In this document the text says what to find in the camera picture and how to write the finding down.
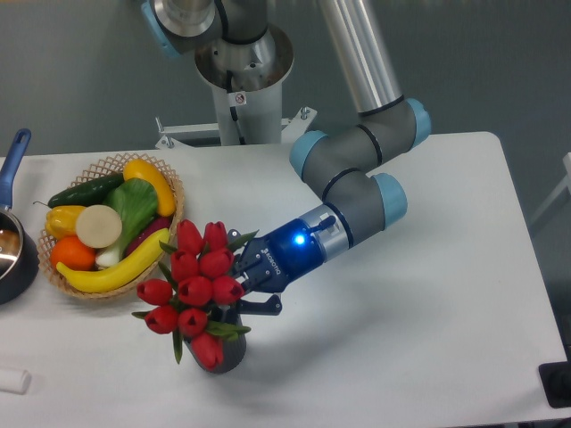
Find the gray floor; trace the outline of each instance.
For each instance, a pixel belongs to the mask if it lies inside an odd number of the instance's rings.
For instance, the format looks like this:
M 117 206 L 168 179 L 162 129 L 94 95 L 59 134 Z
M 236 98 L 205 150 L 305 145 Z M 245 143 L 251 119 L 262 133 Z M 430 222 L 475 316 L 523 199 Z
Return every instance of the gray floor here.
M 155 116 L 165 126 L 215 121 L 192 55 L 163 57 L 140 3 L 0 2 L 0 156 L 22 127 L 34 134 L 29 154 L 48 154 L 150 149 Z M 571 152 L 571 2 L 374 3 L 405 94 L 427 107 L 435 133 L 496 134 L 529 218 Z M 353 125 L 316 2 L 269 4 L 295 49 L 284 115 L 309 105 L 326 132 Z M 571 314 L 570 216 L 566 206 L 534 238 L 558 319 Z

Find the wicker basket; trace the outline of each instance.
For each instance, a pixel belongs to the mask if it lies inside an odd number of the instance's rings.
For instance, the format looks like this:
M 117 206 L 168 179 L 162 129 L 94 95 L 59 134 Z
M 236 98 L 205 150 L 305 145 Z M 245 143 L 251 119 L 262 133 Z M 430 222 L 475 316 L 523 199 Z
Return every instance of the wicker basket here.
M 147 154 L 135 154 L 135 153 L 123 153 L 117 154 L 114 157 L 107 157 L 106 159 L 101 159 L 95 164 L 91 164 L 88 169 L 84 169 L 83 174 L 78 176 L 75 181 L 70 184 L 70 187 L 74 185 L 80 185 L 86 181 L 90 181 L 94 178 L 108 176 L 112 173 L 121 172 L 127 162 L 133 159 L 143 159 L 152 163 L 167 179 L 171 190 L 175 195 L 175 201 L 177 204 L 172 223 L 170 225 L 170 238 L 169 242 L 173 243 L 175 234 L 177 232 L 177 224 L 182 219 L 184 203 L 185 203 L 185 193 L 183 190 L 182 183 L 178 178 L 177 172 L 167 165 L 163 160 L 157 160 L 154 157 L 148 156 Z M 137 284 L 144 281 L 151 273 L 157 268 L 159 261 L 165 256 L 163 253 L 150 267 L 148 267 L 141 275 L 135 278 L 128 284 L 123 285 L 117 290 L 112 290 L 110 292 L 81 292 L 73 288 L 66 279 L 54 269 L 50 263 L 50 254 L 52 253 L 52 248 L 54 247 L 56 240 L 53 236 L 49 235 L 45 230 L 42 230 L 39 240 L 37 242 L 37 252 L 39 258 L 39 269 L 44 273 L 49 282 L 55 285 L 58 290 L 69 294 L 70 296 L 77 297 L 80 299 L 90 299 L 90 300 L 102 300 L 110 299 L 113 297 L 121 296 L 134 288 Z

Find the artificial tulip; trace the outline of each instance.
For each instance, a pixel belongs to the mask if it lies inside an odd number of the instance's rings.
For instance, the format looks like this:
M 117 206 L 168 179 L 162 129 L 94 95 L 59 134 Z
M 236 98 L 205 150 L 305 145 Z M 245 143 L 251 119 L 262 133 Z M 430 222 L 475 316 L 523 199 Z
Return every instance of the artificial tulip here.
M 244 296 L 244 288 L 231 276 L 219 276 L 212 281 L 212 299 L 219 305 L 230 305 Z
M 208 243 L 210 251 L 216 251 L 228 245 L 228 234 L 224 223 L 209 223 L 204 229 L 204 241 Z
M 191 276 L 178 283 L 178 298 L 191 306 L 204 306 L 212 298 L 212 282 L 204 276 Z
M 208 315 L 203 310 L 190 308 L 178 316 L 178 329 L 185 337 L 195 337 L 202 333 L 208 324 Z
M 137 296 L 151 305 L 167 305 L 172 297 L 172 287 L 162 279 L 149 279 L 137 286 Z
M 222 340 L 209 335 L 206 332 L 199 334 L 190 341 L 194 355 L 208 370 L 216 368 L 224 361 L 222 353 Z
M 178 325 L 178 312 L 171 305 L 160 306 L 146 315 L 145 322 L 155 333 L 172 333 Z
M 191 252 L 178 250 L 170 254 L 170 269 L 172 279 L 179 283 L 190 276 L 198 275 L 198 260 Z
M 228 248 L 220 248 L 204 254 L 198 261 L 200 271 L 204 276 L 217 278 L 225 275 L 234 263 L 234 253 Z
M 177 243 L 178 249 L 197 256 L 204 248 L 204 239 L 196 225 L 187 219 L 177 224 Z

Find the yellow banana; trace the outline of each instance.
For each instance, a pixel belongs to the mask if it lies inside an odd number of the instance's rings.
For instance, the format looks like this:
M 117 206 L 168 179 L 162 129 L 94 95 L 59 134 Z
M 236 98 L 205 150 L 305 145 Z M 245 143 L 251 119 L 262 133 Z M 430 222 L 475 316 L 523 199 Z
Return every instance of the yellow banana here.
M 131 254 L 114 266 L 99 271 L 73 270 L 59 262 L 55 268 L 81 292 L 110 292 L 137 278 L 161 255 L 159 242 L 169 242 L 169 229 L 157 230 Z

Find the orange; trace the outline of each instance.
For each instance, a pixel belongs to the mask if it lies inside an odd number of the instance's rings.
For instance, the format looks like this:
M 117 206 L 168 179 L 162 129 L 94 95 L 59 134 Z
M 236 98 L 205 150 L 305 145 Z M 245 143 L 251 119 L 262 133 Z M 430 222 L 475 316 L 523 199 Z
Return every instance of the orange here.
M 95 250 L 82 243 L 77 236 L 67 236 L 55 244 L 50 254 L 54 268 L 59 261 L 73 270 L 91 270 L 95 264 Z

